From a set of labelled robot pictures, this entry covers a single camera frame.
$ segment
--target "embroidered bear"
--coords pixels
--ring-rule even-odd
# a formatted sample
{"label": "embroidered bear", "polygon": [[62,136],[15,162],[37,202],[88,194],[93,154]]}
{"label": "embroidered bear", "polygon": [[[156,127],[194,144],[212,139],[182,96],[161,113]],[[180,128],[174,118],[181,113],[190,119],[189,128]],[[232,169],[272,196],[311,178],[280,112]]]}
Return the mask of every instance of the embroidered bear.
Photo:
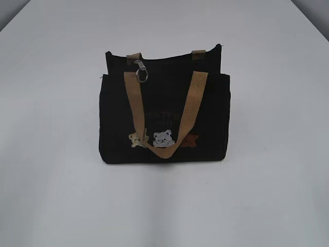
{"label": "embroidered bear", "polygon": [[[132,148],[135,148],[135,147],[137,147],[137,146],[140,146],[140,147],[146,148],[146,146],[140,141],[137,132],[135,132],[135,133],[133,133],[133,134],[130,134],[128,137],[129,137],[129,139],[132,141]],[[149,141],[149,137],[146,135],[146,129],[145,129],[145,131],[144,131],[144,140],[145,140],[146,142]]]}
{"label": "embroidered bear", "polygon": [[184,140],[179,145],[181,148],[195,148],[196,140],[199,138],[198,135],[187,134]]}
{"label": "embroidered bear", "polygon": [[155,140],[153,141],[154,147],[166,148],[175,144],[175,141],[171,138],[171,130],[166,130],[164,132],[155,132],[153,136],[155,138]]}

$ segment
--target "canvas strap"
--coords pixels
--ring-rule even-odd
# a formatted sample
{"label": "canvas strap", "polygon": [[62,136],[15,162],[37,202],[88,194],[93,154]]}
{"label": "canvas strap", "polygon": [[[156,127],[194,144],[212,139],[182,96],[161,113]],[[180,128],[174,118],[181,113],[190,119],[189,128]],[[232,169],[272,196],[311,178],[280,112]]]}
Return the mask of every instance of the canvas strap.
{"label": "canvas strap", "polygon": [[[204,59],[206,57],[206,50],[193,50],[192,51],[192,60],[199,60],[199,59]],[[132,65],[135,60],[141,59],[142,54],[135,53],[131,55],[127,55],[127,64]]]}
{"label": "canvas strap", "polygon": [[184,140],[186,135],[193,128],[204,94],[207,77],[208,73],[206,72],[193,72],[183,114],[180,120],[177,142],[166,148],[156,148],[143,139],[145,136],[144,107],[140,84],[136,78],[136,73],[124,72],[124,83],[130,107],[132,109],[135,131],[137,132],[142,143],[160,158],[170,158]]}
{"label": "canvas strap", "polygon": [[127,55],[127,64],[132,65],[135,60],[141,59],[141,57],[142,57],[142,54],[140,52],[131,54],[131,55]]}

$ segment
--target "white table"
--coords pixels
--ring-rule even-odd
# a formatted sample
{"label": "white table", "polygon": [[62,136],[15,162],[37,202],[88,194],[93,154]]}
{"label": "white table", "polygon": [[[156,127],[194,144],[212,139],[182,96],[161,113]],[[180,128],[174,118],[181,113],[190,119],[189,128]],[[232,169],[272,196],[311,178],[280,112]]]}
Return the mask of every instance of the white table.
{"label": "white table", "polygon": [[[227,157],[105,165],[105,52],[224,45]],[[287,0],[32,0],[0,32],[1,247],[328,247],[329,43]]]}

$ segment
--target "black tote bag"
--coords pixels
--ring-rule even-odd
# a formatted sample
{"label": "black tote bag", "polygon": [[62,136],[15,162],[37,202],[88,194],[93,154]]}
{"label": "black tote bag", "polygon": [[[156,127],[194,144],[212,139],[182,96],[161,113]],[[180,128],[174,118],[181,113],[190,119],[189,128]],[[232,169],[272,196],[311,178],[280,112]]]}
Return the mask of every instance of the black tote bag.
{"label": "black tote bag", "polygon": [[219,72],[196,71],[193,66],[149,64],[145,83],[139,82],[135,71],[123,72],[120,66],[103,75],[99,151],[106,163],[219,161],[225,157],[230,78]]}

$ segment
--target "key ring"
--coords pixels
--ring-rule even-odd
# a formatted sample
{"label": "key ring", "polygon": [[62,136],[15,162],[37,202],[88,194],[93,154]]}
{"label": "key ring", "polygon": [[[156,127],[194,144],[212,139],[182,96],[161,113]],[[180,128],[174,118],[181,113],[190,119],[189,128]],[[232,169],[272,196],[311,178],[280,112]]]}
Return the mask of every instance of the key ring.
{"label": "key ring", "polygon": [[[137,63],[138,66],[139,66],[139,69],[136,71],[136,78],[137,78],[137,80],[138,80],[140,83],[146,82],[147,79],[148,79],[148,77],[149,77],[149,73],[148,73],[148,71],[146,70],[146,67],[144,66],[144,64],[143,64],[142,61],[140,61],[140,60],[135,60],[134,63]],[[140,71],[145,71],[145,73],[146,73],[146,78],[145,78],[145,80],[142,80],[142,81],[141,81],[141,80],[139,79],[139,72],[140,72]]]}

